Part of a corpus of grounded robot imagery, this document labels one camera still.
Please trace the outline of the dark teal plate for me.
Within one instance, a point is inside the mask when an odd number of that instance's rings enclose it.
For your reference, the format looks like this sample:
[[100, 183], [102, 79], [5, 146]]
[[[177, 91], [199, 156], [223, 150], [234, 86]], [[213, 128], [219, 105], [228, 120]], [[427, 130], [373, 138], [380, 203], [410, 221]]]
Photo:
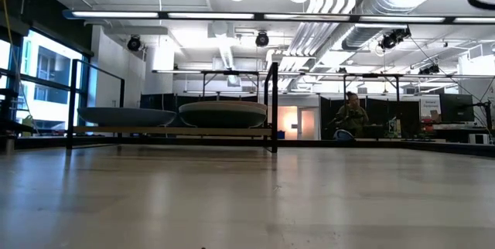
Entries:
[[254, 128], [266, 119], [266, 114], [228, 110], [185, 111], [179, 116], [184, 123], [198, 128]]

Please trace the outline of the blue plate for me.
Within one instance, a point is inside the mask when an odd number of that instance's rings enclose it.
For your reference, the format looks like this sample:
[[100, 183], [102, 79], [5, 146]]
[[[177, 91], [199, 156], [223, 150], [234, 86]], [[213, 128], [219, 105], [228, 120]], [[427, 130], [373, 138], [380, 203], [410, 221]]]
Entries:
[[80, 107], [77, 113], [86, 122], [101, 127], [156, 127], [176, 118], [173, 111], [129, 107]]

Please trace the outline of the cream white plate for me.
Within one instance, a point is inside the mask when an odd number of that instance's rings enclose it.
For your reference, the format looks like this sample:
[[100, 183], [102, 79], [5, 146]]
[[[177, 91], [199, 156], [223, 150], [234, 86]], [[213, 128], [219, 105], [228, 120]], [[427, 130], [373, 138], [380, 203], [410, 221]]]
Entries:
[[265, 104], [260, 104], [258, 102], [252, 102], [252, 101], [197, 101], [193, 103], [184, 104], [183, 106], [189, 104], [236, 104], [236, 105], [244, 105], [244, 106], [259, 107], [259, 108], [267, 107], [267, 105]]

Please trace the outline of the light blue round object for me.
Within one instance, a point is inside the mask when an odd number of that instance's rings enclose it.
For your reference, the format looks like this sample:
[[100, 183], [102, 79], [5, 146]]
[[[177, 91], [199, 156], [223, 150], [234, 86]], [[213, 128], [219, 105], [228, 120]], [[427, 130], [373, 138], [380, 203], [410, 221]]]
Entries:
[[333, 139], [338, 142], [351, 142], [354, 140], [354, 136], [347, 130], [337, 129], [333, 134]]

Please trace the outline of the long LED light bar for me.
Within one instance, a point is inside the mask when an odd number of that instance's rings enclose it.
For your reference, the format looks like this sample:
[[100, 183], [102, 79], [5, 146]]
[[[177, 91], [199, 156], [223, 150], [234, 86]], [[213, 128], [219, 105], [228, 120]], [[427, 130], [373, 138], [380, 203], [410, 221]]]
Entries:
[[207, 20], [252, 22], [331, 22], [360, 24], [414, 24], [414, 25], [495, 25], [495, 17], [486, 16], [433, 16], [433, 15], [357, 15], [322, 13], [265, 13], [265, 12], [125, 12], [64, 10], [66, 19], [136, 19], [136, 20]]

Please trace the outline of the person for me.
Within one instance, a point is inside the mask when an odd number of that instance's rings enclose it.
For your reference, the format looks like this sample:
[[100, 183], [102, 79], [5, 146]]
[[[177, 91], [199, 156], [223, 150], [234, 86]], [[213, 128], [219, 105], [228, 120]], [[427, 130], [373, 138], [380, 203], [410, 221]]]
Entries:
[[355, 138], [362, 138], [364, 126], [369, 121], [367, 112], [360, 106], [357, 94], [349, 91], [346, 98], [346, 103], [336, 113], [336, 127], [348, 131]]

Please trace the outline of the white printed sign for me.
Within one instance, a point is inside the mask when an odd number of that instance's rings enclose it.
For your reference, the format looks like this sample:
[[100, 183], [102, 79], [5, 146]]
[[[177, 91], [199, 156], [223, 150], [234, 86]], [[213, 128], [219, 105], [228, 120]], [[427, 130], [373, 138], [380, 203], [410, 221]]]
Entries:
[[421, 119], [438, 121], [440, 119], [440, 114], [441, 114], [441, 106], [440, 106], [439, 96], [421, 97], [420, 99]]

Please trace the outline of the large glass window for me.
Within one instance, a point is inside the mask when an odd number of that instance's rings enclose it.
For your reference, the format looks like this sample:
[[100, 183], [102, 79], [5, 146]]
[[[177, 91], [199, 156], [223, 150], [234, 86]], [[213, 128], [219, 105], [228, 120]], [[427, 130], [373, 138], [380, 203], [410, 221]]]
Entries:
[[75, 105], [86, 104], [88, 68], [73, 60], [85, 56], [38, 32], [11, 41], [0, 36], [0, 89], [10, 89], [9, 117], [36, 135], [63, 135], [69, 124], [70, 82], [76, 74]]

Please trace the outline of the dark background monitor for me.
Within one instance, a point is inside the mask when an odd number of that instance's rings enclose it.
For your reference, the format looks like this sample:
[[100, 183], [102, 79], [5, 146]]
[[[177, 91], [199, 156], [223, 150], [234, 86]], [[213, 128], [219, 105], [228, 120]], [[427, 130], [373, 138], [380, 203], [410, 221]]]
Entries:
[[473, 97], [469, 94], [440, 94], [441, 119], [443, 122], [474, 121]]

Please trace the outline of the background desk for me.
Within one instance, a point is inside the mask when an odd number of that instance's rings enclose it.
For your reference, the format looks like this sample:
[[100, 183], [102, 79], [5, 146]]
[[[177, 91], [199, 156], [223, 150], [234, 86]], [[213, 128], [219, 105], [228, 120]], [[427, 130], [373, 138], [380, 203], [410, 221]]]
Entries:
[[444, 139], [447, 142], [469, 143], [469, 134], [488, 134], [490, 140], [495, 137], [495, 130], [473, 124], [424, 123], [423, 131], [435, 139]]

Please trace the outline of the black workstation frame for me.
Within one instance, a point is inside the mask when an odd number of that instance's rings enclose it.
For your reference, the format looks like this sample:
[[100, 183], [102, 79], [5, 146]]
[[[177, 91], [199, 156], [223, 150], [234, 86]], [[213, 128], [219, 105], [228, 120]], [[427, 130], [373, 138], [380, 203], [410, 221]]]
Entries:
[[386, 84], [390, 84], [395, 88], [395, 101], [399, 103], [400, 101], [400, 78], [403, 77], [399, 73], [342, 73], [343, 80], [343, 97], [346, 101], [348, 96], [347, 88], [355, 81], [373, 81], [382, 79]]
[[238, 76], [245, 75], [256, 88], [256, 95], [259, 95], [260, 89], [260, 73], [258, 71], [249, 70], [201, 70], [200, 73], [203, 75], [202, 91], [201, 96], [205, 97], [207, 82], [207, 74], [213, 74], [214, 76], [221, 74], [224, 76]]

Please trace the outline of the black aluminium rig frame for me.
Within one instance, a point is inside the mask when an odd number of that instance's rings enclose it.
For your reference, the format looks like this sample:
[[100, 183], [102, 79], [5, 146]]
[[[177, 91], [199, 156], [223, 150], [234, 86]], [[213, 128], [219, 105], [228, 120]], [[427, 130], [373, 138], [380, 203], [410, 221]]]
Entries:
[[[273, 109], [273, 103], [267, 106]], [[269, 126], [278, 120], [278, 113], [272, 114]], [[260, 146], [263, 138], [261, 136], [199, 136], [199, 135], [172, 135], [172, 134], [151, 134], [151, 133], [124, 133], [122, 140], [118, 140], [116, 133], [102, 132], [76, 132], [74, 134], [75, 145], [98, 145], [98, 144], [119, 144], [119, 145], [212, 145], [212, 146]], [[66, 136], [62, 138], [49, 137], [45, 141], [33, 140], [33, 148], [65, 146]], [[338, 142], [332, 140], [302, 140], [290, 141], [278, 138], [278, 147], [299, 147], [299, 148], [404, 148], [419, 151], [431, 151], [452, 153], [461, 155], [476, 155], [495, 159], [495, 145], [468, 145], [452, 142], [413, 142], [401, 139]]]

